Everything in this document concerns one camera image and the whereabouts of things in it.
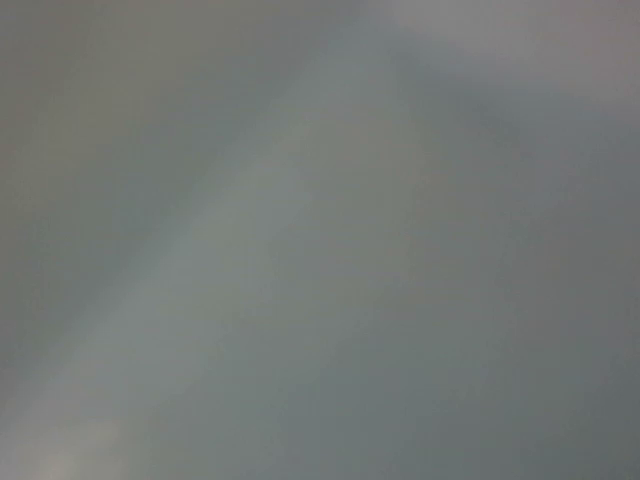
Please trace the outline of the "translucent light blue plastic bag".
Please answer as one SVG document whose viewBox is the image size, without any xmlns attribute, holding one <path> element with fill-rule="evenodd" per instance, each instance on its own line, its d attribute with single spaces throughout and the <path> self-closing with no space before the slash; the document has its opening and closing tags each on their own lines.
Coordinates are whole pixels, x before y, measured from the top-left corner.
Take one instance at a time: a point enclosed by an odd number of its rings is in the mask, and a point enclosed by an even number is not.
<svg viewBox="0 0 640 480">
<path fill-rule="evenodd" d="M 635 479 L 635 1 L 5 1 L 5 479 Z"/>
</svg>

